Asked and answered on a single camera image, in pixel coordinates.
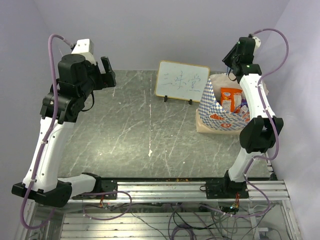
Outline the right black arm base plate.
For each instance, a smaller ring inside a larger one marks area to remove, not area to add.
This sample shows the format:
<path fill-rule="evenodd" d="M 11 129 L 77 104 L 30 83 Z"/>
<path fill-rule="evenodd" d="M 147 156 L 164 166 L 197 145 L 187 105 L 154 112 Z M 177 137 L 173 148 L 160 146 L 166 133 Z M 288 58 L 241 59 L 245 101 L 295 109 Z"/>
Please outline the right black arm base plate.
<path fill-rule="evenodd" d="M 204 192 L 206 198 L 212 199 L 248 199 L 249 192 L 245 182 L 236 183 L 213 183 L 207 182 L 199 187 L 201 192 Z"/>

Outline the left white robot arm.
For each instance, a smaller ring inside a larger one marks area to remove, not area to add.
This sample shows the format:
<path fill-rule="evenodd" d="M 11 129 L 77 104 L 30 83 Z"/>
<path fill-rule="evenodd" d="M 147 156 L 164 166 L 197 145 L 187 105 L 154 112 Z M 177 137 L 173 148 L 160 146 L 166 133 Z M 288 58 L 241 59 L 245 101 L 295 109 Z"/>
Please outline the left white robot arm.
<path fill-rule="evenodd" d="M 105 72 L 82 54 L 67 54 L 57 68 L 59 77 L 43 98 L 40 132 L 29 170 L 22 182 L 12 186 L 13 195 L 36 203 L 62 208 L 70 198 L 102 193 L 100 176 L 83 172 L 78 176 L 58 178 L 62 153 L 78 116 L 85 112 L 85 102 L 94 92 L 116 86 L 116 74 L 108 57 L 101 57 Z"/>

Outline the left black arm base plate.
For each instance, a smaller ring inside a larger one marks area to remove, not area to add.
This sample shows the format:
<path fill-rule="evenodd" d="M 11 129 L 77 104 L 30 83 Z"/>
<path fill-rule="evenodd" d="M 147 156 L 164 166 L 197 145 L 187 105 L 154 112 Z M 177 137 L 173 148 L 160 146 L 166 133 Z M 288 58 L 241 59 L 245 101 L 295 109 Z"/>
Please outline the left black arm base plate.
<path fill-rule="evenodd" d="M 95 193 L 105 193 L 105 192 L 116 192 L 118 190 L 118 184 L 115 180 L 103 179 L 101 181 L 100 191 L 94 191 Z M 117 193 L 106 194 L 106 195 L 76 195 L 73 196 L 72 200 L 115 200 L 117 198 Z"/>

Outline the orange snack packet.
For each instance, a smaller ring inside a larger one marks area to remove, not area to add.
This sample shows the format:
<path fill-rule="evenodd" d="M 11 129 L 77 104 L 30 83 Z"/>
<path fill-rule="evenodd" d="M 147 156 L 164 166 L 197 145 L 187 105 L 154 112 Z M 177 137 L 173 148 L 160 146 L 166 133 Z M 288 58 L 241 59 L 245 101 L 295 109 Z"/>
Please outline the orange snack packet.
<path fill-rule="evenodd" d="M 220 104 L 230 113 L 238 113 L 242 105 L 242 90 L 237 88 L 222 87 L 220 89 Z"/>

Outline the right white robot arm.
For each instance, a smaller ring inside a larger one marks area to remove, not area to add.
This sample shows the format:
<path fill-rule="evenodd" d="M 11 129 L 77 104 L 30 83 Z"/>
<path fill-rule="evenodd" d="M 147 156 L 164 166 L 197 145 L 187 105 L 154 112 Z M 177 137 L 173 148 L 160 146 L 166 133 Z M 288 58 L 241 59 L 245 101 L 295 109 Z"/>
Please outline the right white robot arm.
<path fill-rule="evenodd" d="M 249 123 L 239 135 L 240 152 L 220 186 L 220 192 L 226 198 L 246 189 L 246 175 L 251 165 L 257 159 L 265 159 L 269 149 L 279 146 L 279 134 L 284 126 L 284 120 L 276 117 L 269 105 L 261 68 L 253 63 L 256 46 L 254 37 L 240 37 L 222 60 L 241 86 L 250 114 Z"/>

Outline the blue checkered paper bag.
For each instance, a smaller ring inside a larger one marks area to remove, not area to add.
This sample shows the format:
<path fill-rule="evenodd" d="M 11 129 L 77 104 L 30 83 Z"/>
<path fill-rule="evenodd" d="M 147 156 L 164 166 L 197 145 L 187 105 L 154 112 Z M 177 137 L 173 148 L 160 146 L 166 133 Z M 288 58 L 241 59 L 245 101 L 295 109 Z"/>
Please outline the blue checkered paper bag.
<path fill-rule="evenodd" d="M 213 74 L 207 80 L 200 104 L 196 110 L 196 131 L 198 133 L 238 135 L 252 119 L 250 110 L 254 110 L 254 117 L 267 118 L 265 109 L 273 116 L 268 103 L 269 91 L 263 82 L 259 82 L 258 74 L 246 75 L 242 84 L 230 81 L 226 74 Z M 225 111 L 221 105 L 221 88 L 242 90 L 242 99 L 248 103 L 245 113 Z"/>

